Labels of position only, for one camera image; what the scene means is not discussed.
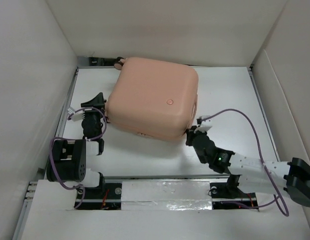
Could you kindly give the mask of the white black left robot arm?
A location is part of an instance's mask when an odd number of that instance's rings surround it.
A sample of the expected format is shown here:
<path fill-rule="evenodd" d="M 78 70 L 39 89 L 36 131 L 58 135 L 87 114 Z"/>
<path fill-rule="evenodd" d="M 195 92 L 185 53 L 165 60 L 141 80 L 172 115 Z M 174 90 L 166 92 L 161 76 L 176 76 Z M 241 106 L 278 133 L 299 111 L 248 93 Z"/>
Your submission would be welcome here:
<path fill-rule="evenodd" d="M 81 103 L 79 109 L 68 108 L 67 120 L 80 121 L 83 136 L 80 139 L 55 137 L 51 140 L 46 171 L 48 181 L 58 182 L 63 188 L 76 190 L 82 196 L 86 188 L 95 198 L 105 195 L 106 186 L 100 182 L 101 174 L 87 173 L 87 160 L 90 156 L 100 156 L 104 151 L 106 102 L 100 92 L 91 100 Z"/>

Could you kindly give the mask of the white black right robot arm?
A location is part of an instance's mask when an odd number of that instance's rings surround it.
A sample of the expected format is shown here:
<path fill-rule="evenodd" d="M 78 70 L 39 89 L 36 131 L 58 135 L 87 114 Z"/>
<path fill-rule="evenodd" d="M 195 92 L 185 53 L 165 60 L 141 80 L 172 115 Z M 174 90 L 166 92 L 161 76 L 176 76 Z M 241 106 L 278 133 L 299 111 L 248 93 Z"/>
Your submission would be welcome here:
<path fill-rule="evenodd" d="M 228 174 L 227 193 L 264 193 L 290 198 L 310 208 L 310 165 L 294 157 L 291 161 L 266 161 L 219 148 L 207 135 L 207 127 L 186 130 L 186 145 L 193 147 L 199 161 L 219 174 Z"/>

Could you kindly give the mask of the pink hard-shell suitcase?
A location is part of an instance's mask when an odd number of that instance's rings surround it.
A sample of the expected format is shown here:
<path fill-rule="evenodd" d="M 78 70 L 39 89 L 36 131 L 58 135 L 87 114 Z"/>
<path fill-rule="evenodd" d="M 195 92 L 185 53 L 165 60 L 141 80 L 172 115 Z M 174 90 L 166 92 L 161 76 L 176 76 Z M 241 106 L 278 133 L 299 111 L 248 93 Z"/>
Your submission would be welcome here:
<path fill-rule="evenodd" d="M 109 122 L 150 138 L 182 138 L 197 110 L 196 70 L 141 57 L 119 59 L 114 67 L 120 74 L 106 103 Z"/>

